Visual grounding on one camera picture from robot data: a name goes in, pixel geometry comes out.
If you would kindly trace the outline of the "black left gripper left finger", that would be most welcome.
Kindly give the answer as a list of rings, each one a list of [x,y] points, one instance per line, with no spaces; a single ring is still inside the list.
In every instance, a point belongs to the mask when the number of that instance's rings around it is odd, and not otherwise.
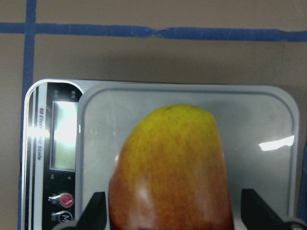
[[[76,223],[72,230],[106,229],[106,194],[94,192],[85,208],[75,206]]]

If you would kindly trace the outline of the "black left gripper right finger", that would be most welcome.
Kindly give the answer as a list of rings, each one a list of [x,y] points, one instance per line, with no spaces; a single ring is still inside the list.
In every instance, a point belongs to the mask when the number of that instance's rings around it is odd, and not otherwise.
[[[290,230],[254,189],[241,191],[241,220],[248,230]]]

